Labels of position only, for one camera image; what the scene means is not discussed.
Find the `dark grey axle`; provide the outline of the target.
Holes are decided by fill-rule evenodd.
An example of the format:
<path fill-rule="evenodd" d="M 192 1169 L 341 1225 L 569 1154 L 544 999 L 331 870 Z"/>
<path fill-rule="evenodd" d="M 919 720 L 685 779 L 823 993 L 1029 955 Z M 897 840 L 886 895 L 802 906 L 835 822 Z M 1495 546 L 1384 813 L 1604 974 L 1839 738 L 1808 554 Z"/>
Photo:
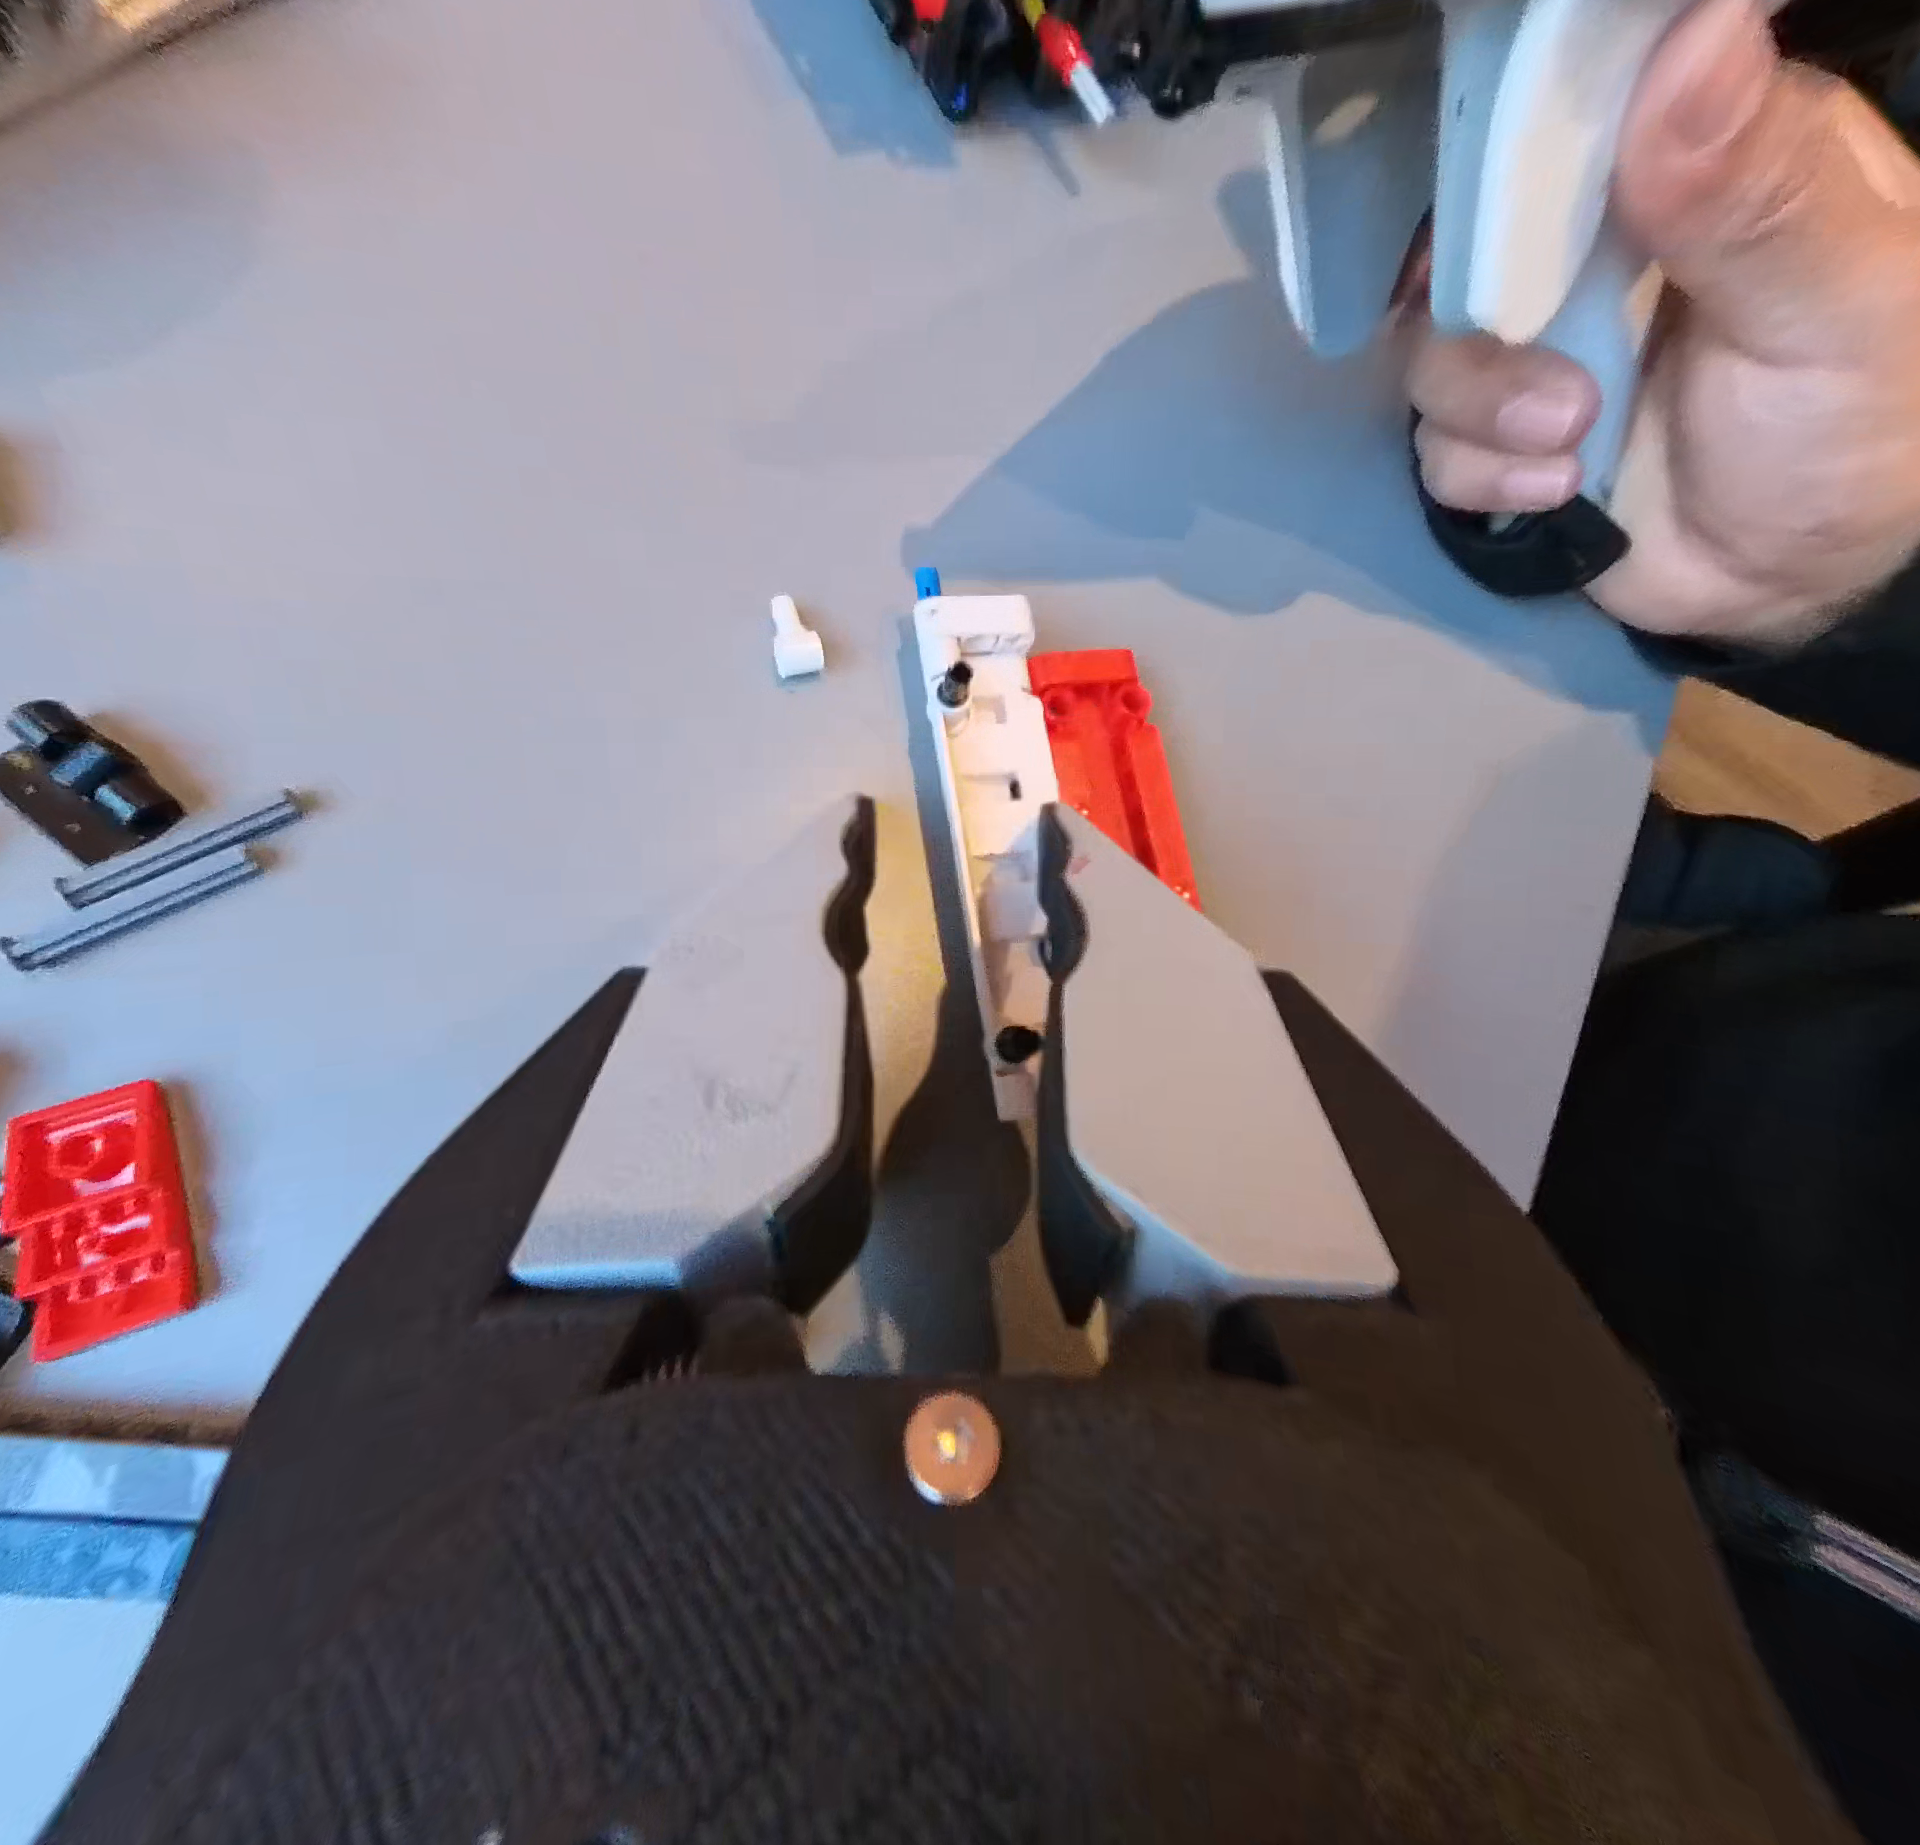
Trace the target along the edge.
<path fill-rule="evenodd" d="M 278 797 L 220 822 L 201 827 L 196 833 L 168 833 L 148 846 L 105 859 L 77 874 L 65 874 L 52 883 L 52 887 L 71 912 L 102 906 L 112 896 L 157 886 L 211 859 L 248 853 L 264 839 L 275 839 L 278 833 L 301 822 L 309 806 L 312 797 L 281 791 Z"/>
<path fill-rule="evenodd" d="M 80 962 L 93 949 L 152 929 L 157 924 L 173 921 L 202 902 L 226 896 L 263 875 L 263 862 L 250 853 L 238 853 L 220 864 L 211 864 L 208 870 L 201 870 L 177 886 L 157 887 L 117 908 L 65 921 L 38 936 L 3 936 L 3 962 L 21 974 L 62 968 Z"/>

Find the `person's right forearm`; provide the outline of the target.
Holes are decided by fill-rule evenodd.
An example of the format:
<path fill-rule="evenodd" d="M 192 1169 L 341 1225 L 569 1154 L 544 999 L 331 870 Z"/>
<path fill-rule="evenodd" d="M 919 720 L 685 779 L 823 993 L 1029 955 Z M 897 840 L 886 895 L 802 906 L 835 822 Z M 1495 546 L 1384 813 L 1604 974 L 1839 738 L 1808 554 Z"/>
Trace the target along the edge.
<path fill-rule="evenodd" d="M 1719 647 L 1631 633 L 1679 678 L 1657 794 L 1814 839 L 1916 799 L 1916 564 L 1809 642 Z"/>

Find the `red brick panel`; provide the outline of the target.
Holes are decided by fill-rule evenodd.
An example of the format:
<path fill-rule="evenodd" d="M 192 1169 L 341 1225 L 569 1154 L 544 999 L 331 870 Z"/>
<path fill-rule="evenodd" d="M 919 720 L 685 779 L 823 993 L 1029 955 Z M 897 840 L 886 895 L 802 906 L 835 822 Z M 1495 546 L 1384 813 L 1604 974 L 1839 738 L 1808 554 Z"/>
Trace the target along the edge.
<path fill-rule="evenodd" d="M 1202 908 L 1155 700 L 1127 648 L 1034 651 L 1053 782 L 1065 806 Z"/>

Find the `large red slope plate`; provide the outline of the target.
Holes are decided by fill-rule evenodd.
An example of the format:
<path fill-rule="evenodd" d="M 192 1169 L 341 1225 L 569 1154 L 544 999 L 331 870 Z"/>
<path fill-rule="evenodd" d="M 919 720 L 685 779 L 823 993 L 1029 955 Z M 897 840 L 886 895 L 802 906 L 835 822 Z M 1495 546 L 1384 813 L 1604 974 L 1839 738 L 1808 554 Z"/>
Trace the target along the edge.
<path fill-rule="evenodd" d="M 18 1112 L 3 1131 L 3 1233 L 50 1222 L 120 1191 L 180 1196 L 180 1147 L 157 1079 Z"/>

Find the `black connector piece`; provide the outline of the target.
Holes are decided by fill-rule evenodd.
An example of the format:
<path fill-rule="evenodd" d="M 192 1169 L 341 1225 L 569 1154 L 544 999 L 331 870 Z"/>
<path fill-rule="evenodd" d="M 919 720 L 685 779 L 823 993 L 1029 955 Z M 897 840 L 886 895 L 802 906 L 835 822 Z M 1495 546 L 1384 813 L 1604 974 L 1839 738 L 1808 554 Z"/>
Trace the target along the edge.
<path fill-rule="evenodd" d="M 3 803 L 65 856 L 99 864 L 182 821 L 151 766 L 68 704 L 30 700 L 3 723 Z"/>

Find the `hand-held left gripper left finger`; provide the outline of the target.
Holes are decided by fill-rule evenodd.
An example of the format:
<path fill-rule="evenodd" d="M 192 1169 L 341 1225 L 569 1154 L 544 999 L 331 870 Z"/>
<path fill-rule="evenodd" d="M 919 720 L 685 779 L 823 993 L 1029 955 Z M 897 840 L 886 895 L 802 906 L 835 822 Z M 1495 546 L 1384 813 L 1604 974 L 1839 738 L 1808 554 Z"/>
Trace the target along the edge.
<path fill-rule="evenodd" d="M 851 794 L 679 921 L 572 1112 L 517 1283 L 823 1300 L 871 1228 L 873 880 L 877 806 Z"/>

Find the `white brick panel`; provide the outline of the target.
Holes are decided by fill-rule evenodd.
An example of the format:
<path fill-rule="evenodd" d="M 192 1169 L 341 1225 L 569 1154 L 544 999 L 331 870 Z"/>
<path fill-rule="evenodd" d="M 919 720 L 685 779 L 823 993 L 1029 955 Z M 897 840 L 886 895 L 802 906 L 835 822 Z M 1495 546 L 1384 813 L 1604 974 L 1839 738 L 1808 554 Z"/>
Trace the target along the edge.
<path fill-rule="evenodd" d="M 1059 799 L 1041 704 L 1027 684 L 1034 613 L 1015 592 L 942 592 L 913 604 L 913 633 L 995 1116 L 1027 1120 L 1049 1011 L 1038 816 Z M 953 658 L 973 667 L 960 720 L 942 717 L 931 695 Z"/>

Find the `person's right hand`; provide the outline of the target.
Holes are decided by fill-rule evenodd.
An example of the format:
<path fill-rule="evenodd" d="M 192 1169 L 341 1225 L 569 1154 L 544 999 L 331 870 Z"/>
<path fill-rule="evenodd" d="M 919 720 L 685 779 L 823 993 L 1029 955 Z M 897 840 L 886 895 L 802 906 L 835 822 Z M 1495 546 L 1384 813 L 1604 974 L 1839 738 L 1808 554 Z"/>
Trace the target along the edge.
<path fill-rule="evenodd" d="M 1701 0 L 1625 118 L 1616 211 L 1666 298 L 1631 546 L 1589 598 L 1650 636 L 1796 648 L 1916 554 L 1916 152 L 1778 56 L 1761 0 Z"/>

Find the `toy brick car assembly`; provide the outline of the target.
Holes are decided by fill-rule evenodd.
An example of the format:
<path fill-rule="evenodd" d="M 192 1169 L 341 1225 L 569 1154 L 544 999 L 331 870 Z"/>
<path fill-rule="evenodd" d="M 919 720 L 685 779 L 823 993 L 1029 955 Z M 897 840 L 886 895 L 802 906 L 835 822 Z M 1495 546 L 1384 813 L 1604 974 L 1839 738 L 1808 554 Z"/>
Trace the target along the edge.
<path fill-rule="evenodd" d="M 864 0 L 948 123 L 995 81 L 1111 123 L 1121 96 L 1158 118 L 1211 101 L 1223 59 L 1198 0 Z"/>

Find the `person's body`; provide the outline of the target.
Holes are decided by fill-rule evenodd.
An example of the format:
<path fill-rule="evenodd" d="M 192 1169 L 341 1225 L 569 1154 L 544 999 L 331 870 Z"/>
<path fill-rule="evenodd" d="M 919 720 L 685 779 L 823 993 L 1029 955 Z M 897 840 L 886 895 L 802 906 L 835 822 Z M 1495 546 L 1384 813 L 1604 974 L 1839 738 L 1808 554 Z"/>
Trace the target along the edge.
<path fill-rule="evenodd" d="M 1867 1841 L 1916 1838 L 1916 806 L 1648 803 L 1532 1222 Z"/>

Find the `grey desk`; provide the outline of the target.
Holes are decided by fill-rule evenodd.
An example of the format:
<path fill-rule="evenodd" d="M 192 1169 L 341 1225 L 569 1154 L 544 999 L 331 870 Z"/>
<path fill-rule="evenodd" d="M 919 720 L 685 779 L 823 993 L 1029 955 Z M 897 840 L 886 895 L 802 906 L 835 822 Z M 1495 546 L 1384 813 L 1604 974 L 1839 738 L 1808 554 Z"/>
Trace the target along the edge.
<path fill-rule="evenodd" d="M 3 1424 L 236 1430 L 369 1218 L 607 974 L 877 799 L 877 1233 L 821 1364 L 1063 1361 L 942 991 L 913 568 L 1127 647 L 1207 912 L 1532 1191 L 1669 682 L 1427 542 L 1260 111 L 948 130 L 864 0 L 278 0 L 3 134 L 3 704 L 275 874 L 3 971 L 3 1110 L 160 1079 L 208 1299 Z M 771 596 L 823 636 L 780 682 Z"/>

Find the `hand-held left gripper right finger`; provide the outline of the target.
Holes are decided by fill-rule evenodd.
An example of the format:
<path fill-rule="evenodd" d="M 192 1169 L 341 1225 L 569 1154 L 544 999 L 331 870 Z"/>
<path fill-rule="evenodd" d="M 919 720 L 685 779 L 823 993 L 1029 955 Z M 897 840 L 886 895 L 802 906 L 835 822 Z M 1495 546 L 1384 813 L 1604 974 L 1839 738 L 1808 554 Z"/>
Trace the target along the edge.
<path fill-rule="evenodd" d="M 1100 830 L 1037 821 L 1037 1222 L 1069 1327 L 1399 1280 L 1257 962 Z"/>

